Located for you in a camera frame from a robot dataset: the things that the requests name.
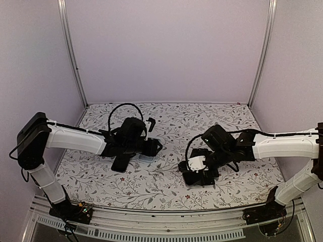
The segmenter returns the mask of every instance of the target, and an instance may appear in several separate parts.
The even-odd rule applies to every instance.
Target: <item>white plastic part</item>
[[[28,170],[28,172],[39,184],[39,188],[47,194],[52,203],[57,204],[65,200],[64,189],[56,180],[54,173],[46,162],[36,169]]]
[[[151,122],[145,121],[145,125],[146,125],[147,134],[146,134],[145,130],[143,130],[141,136],[146,136],[145,140],[147,141],[148,140],[148,134],[149,134],[148,130],[150,129]]]
[[[208,170],[208,168],[205,168],[206,165],[203,164],[205,161],[205,156],[195,156],[188,159],[188,165],[191,168],[192,171],[199,171],[199,170]]]
[[[317,133],[315,129],[297,133]],[[318,158],[317,135],[268,137],[257,134],[252,147],[255,159],[268,157],[308,157]]]
[[[105,148],[104,136],[84,131],[48,125],[51,129],[46,148],[64,148],[101,154]]]
[[[280,184],[275,193],[275,201],[285,206],[312,186],[321,182],[317,175],[311,172],[312,168],[313,160],[310,160],[296,175],[287,182]]]

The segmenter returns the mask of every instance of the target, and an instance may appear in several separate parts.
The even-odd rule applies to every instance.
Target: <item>patterned table surface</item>
[[[117,104],[91,105],[80,127],[107,130],[107,118]],[[274,159],[241,162],[240,172],[220,168],[214,186],[185,186],[177,164],[183,160],[188,141],[214,124],[228,131],[256,128],[246,105],[230,104],[137,104],[144,118],[156,119],[150,137],[160,139],[164,148],[153,163],[134,157],[125,173],[111,171],[112,161],[87,152],[67,150],[57,178],[70,198],[96,205],[149,210],[201,210],[261,203],[269,189],[283,182]],[[130,106],[119,108],[112,128],[129,116],[139,117]],[[196,140],[192,147],[202,147]]]

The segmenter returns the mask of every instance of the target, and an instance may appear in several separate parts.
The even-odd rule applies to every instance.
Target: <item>wire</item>
[[[245,130],[237,130],[237,131],[228,131],[229,134],[238,134],[242,132],[252,132],[255,134],[260,134],[268,137],[288,137],[288,136],[295,136],[295,135],[320,135],[323,136],[323,134],[320,133],[285,133],[285,134],[269,134],[262,132],[260,130],[255,130],[255,129],[245,129]]]
[[[108,128],[108,132],[110,133],[111,132],[111,116],[112,114],[119,108],[119,107],[122,107],[122,106],[125,106],[125,105],[129,105],[129,106],[133,106],[134,108],[136,108],[140,114],[140,117],[141,117],[141,121],[143,121],[143,115],[142,115],[142,112],[140,111],[139,107],[137,107],[135,104],[133,103],[122,103],[118,106],[116,106],[112,111],[111,113],[109,114],[109,118],[107,119],[107,128]]]
[[[289,226],[291,225],[291,223],[292,223],[292,221],[293,221],[293,218],[294,218],[294,215],[295,215],[295,203],[294,203],[294,200],[292,200],[292,202],[293,202],[293,213],[292,213],[291,220],[289,220],[289,223],[287,224],[287,226],[286,226],[282,231],[279,231],[276,235],[278,235],[278,234],[281,234],[281,233],[285,232],[285,231],[286,231],[286,229],[288,229],[288,228],[289,228]]]
[[[189,150],[189,148],[190,148],[190,146],[191,146],[191,144],[193,143],[193,141],[194,140],[196,140],[197,138],[199,138],[199,137],[201,137],[203,134],[199,134],[199,135],[197,135],[197,136],[194,136],[189,142],[188,142],[188,144],[187,144],[187,146],[186,146],[186,150],[185,150],[185,162],[186,162],[186,166],[187,166],[187,168],[190,170],[190,171],[192,171],[192,169],[190,168],[190,166],[188,165],[188,150]]]
[[[21,168],[21,176],[25,180],[25,182],[29,182],[29,172],[27,172],[27,178],[24,175],[24,169]]]
[[[227,164],[228,167],[230,167],[234,172],[239,172],[240,169],[239,169],[239,166],[236,162],[233,162],[233,164],[236,166],[236,168],[234,168],[232,165],[230,164]]]

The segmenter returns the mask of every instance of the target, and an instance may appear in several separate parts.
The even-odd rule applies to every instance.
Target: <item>black bracket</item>
[[[275,192],[277,188],[278,187],[275,186],[271,189],[265,205],[243,210],[242,218],[246,220],[247,224],[261,223],[287,215],[285,206],[275,202]]]

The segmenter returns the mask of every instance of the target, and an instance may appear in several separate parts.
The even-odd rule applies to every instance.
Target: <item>white wall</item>
[[[253,107],[268,132],[297,131],[323,122],[323,2],[279,0],[270,48]],[[286,179],[307,162],[280,159]],[[323,241],[323,192],[310,189],[303,201],[317,241]]]
[[[9,151],[38,111],[66,124],[82,112],[57,1],[0,1],[0,240],[20,240],[36,188],[20,176]],[[53,167],[61,150],[47,153]]]
[[[269,1],[67,1],[87,99],[246,103]]]

